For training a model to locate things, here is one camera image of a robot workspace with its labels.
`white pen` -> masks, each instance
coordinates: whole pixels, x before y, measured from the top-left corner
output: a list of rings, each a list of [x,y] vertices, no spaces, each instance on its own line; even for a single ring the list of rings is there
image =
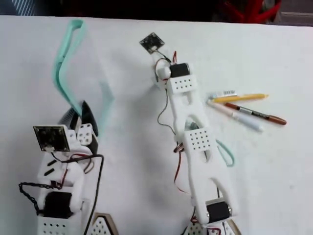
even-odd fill
[[[231,109],[223,106],[222,104],[219,103],[215,103],[215,102],[211,102],[208,101],[207,104],[215,109],[217,109],[218,111],[226,114],[227,116],[243,123],[244,125],[259,131],[259,132],[263,132],[263,127],[261,125],[259,125],[258,123],[256,123],[254,120],[252,120],[251,118],[248,118],[240,113],[235,113],[233,112]]]

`white table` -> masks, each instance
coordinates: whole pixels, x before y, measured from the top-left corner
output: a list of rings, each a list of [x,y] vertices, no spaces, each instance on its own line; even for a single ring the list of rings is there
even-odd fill
[[[18,191],[36,181],[41,160],[32,126],[56,123],[68,104],[51,68],[68,18],[0,17],[0,229],[34,234],[32,204]],[[106,156],[97,212],[110,213],[120,234],[180,234],[190,197],[173,184],[178,156],[171,132],[157,124],[165,92],[150,79],[152,59],[139,41],[154,31],[181,61],[193,62],[203,97],[236,89],[270,94],[246,107],[278,115],[259,134],[206,108],[216,137],[233,151],[230,169],[243,234],[313,234],[313,29],[226,23],[86,19],[115,102],[99,153]],[[163,121],[172,122],[168,109]],[[186,159],[178,184],[188,190]]]

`marker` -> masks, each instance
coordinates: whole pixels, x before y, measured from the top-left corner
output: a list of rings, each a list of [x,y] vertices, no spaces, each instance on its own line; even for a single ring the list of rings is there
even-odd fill
[[[247,100],[247,99],[264,99],[268,97],[268,94],[245,94],[241,96],[227,96],[227,97],[219,97],[215,98],[212,101],[213,102],[231,102],[231,101],[237,101],[237,100]]]
[[[244,115],[240,114],[240,113],[235,113],[233,111],[231,111],[230,109],[226,108],[225,106],[221,105],[221,104],[217,104],[214,102],[210,102],[208,101],[207,103],[209,106],[217,109],[218,111],[226,114],[227,116],[243,123],[244,125],[258,131],[258,132],[263,132],[263,127],[260,126],[259,124],[257,124],[254,120],[252,120],[251,118],[245,117]]]
[[[273,116],[273,115],[262,114],[262,113],[259,113],[257,111],[254,111],[254,110],[251,110],[251,109],[247,109],[247,108],[244,108],[244,107],[241,107],[241,106],[238,106],[238,105],[235,105],[235,104],[231,104],[231,103],[226,103],[225,106],[227,106],[228,108],[231,108],[231,109],[238,110],[239,112],[242,112],[242,113],[245,113],[245,114],[248,114],[248,115],[253,115],[253,116],[256,116],[256,117],[259,117],[259,118],[262,118],[262,119],[265,119],[267,121],[271,121],[271,122],[274,122],[274,123],[277,123],[277,124],[280,124],[280,125],[286,125],[287,124],[286,120],[283,120],[280,117],[276,117],[276,116]]]

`white 3d printed bracket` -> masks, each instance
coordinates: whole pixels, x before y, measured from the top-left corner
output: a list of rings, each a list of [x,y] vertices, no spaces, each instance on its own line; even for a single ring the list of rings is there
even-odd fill
[[[189,184],[192,194],[192,204],[196,207],[196,216],[201,224],[209,223],[209,213],[206,206],[213,203],[205,193],[205,186],[212,180],[222,192],[229,206],[231,216],[238,213],[238,204],[227,166],[221,157],[212,128],[201,102],[197,81],[194,75],[170,78],[167,81],[168,96],[174,115],[175,140],[183,143],[188,160]],[[199,127],[185,131],[185,123],[191,118]]]

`brown marker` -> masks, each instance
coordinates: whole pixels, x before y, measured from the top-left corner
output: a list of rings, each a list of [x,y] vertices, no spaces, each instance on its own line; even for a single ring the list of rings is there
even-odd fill
[[[248,115],[253,115],[253,116],[265,119],[267,121],[275,122],[275,123],[280,124],[280,125],[286,125],[287,124],[286,120],[283,120],[280,117],[262,114],[262,113],[259,113],[257,111],[253,111],[251,109],[247,109],[247,108],[244,108],[244,107],[241,107],[241,106],[238,106],[235,104],[231,104],[231,103],[225,103],[225,106],[227,106],[228,108],[231,108],[231,109],[238,110],[239,112],[242,112],[242,113],[245,113]]]

